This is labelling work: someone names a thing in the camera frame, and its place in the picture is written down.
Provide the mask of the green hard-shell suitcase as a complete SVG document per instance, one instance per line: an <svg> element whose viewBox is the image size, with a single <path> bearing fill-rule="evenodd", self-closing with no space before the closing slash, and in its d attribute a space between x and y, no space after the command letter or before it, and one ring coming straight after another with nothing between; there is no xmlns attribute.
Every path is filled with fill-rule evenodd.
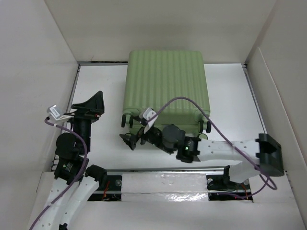
<svg viewBox="0 0 307 230"><path fill-rule="evenodd" d="M135 134L141 123L134 120L147 108L158 112L175 98L154 126L174 124L187 134L209 134L210 102L203 56L200 51L134 50L130 52L121 127Z"/></svg>

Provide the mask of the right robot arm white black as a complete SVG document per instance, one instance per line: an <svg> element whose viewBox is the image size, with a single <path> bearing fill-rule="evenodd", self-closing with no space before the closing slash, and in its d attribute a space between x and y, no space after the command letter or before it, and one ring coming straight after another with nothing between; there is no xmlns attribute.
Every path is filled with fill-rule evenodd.
<svg viewBox="0 0 307 230"><path fill-rule="evenodd" d="M120 137L131 150L137 143L150 143L158 149L176 154L176 159L184 163L211 160L237 161L224 168L222 184L233 188L250 177L284 176L281 145L270 135L260 133L255 140L216 141L187 136L175 125L167 125L162 130L156 127L141 127L136 134L121 134Z"/></svg>

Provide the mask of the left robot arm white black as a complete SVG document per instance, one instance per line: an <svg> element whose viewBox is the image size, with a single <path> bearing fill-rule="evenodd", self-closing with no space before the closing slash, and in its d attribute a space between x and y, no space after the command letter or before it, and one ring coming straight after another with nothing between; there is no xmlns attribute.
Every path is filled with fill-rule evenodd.
<svg viewBox="0 0 307 230"><path fill-rule="evenodd" d="M68 230L95 190L107 184L106 169L89 165L91 125L105 112L103 93L98 91L83 103L72 104L73 112L62 113L56 105L47 109L44 122L63 130L56 140L59 161L44 209L31 230Z"/></svg>

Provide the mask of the metal rail with foam strip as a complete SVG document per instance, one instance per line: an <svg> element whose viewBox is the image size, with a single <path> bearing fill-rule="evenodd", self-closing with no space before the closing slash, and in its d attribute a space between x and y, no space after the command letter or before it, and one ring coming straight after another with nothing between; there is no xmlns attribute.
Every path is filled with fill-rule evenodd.
<svg viewBox="0 0 307 230"><path fill-rule="evenodd" d="M238 196L252 201L249 180L224 182L219 171L109 172L104 188L88 201L231 201Z"/></svg>

